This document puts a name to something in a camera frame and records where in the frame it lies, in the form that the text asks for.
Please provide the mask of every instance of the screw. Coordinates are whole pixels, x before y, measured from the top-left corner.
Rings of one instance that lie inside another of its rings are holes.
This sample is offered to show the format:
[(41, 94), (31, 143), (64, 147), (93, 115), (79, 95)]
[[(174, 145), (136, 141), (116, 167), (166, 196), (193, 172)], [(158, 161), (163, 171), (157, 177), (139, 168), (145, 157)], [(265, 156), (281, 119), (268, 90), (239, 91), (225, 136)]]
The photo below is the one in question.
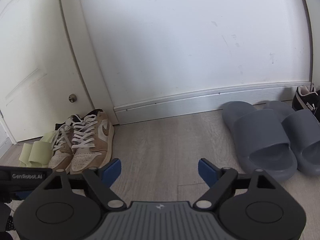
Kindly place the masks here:
[(108, 202), (108, 206), (111, 208), (120, 208), (124, 205), (123, 201), (119, 199), (110, 200)]
[(198, 208), (204, 209), (204, 208), (209, 208), (209, 207), (211, 207), (211, 206), (212, 206), (212, 203), (211, 203), (210, 201), (208, 201), (208, 200), (199, 200), (199, 201), (196, 203), (196, 206), (197, 206)]

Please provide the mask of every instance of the black sneaker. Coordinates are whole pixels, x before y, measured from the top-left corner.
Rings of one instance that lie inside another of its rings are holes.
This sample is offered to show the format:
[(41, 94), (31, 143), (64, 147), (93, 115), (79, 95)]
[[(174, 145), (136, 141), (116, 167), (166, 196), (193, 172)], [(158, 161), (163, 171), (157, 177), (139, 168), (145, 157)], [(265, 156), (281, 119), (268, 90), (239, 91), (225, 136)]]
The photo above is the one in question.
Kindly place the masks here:
[(318, 96), (317, 92), (314, 92), (314, 89), (310, 92), (307, 87), (300, 86), (297, 87), (296, 94), (294, 95), (292, 101), (292, 108), (295, 111), (301, 109), (309, 109), (314, 116), (320, 120), (320, 110), (319, 112), (318, 107), (320, 103), (320, 97)]

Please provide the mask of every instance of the tan sneaker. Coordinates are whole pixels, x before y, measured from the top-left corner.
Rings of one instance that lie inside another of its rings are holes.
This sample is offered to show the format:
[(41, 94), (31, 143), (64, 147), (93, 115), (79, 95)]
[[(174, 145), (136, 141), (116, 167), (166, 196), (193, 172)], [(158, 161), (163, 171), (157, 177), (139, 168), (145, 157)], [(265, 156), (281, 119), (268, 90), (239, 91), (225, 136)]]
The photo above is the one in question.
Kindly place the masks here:
[(71, 174), (81, 173), (90, 167), (101, 168), (112, 155), (114, 128), (107, 114), (95, 109), (83, 121), (74, 123), (72, 149), (75, 150), (71, 161)]
[(53, 156), (49, 162), (48, 167), (54, 171), (63, 169), (68, 173), (71, 167), (72, 152), (72, 137), (73, 137), (73, 123), (81, 122), (81, 118), (73, 114), (65, 123), (56, 124), (56, 134), (51, 143)]

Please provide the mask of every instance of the light green slide sandal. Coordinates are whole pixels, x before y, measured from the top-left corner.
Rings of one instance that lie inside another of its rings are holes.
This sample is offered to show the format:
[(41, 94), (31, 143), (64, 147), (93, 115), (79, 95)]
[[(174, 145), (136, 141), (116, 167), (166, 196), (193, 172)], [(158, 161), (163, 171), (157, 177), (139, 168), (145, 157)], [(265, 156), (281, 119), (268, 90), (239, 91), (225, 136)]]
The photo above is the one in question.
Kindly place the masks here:
[(46, 133), (40, 141), (23, 145), (19, 157), (20, 167), (47, 168), (52, 157), (51, 141), (55, 131)]

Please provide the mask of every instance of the door frame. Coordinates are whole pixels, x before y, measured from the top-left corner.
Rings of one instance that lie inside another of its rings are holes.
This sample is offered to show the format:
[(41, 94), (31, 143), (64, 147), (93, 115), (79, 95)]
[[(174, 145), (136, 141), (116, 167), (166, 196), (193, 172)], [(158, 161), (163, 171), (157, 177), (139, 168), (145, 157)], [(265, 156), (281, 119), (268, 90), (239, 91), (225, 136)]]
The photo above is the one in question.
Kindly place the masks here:
[(118, 124), (114, 105), (104, 82), (84, 19), (81, 0), (60, 0), (60, 2), (71, 50), (73, 50), (76, 65), (92, 103), (95, 108), (101, 108), (107, 113), (112, 124)]
[(313, 60), (311, 65), (311, 80), (312, 87), (318, 89), (320, 86), (320, 16), (319, 16), (319, 5), (320, 0), (305, 0), (306, 3), (306, 14), (309, 17), (309, 31), (311, 33), (310, 47), (313, 48), (311, 51), (311, 59)]
[(9, 139), (12, 141), (13, 144), (17, 144), (16, 139), (13, 137), (9, 127), (7, 126), (7, 123), (5, 122), (4, 118), (0, 116), (0, 123), (4, 129), (4, 131), (7, 133)]

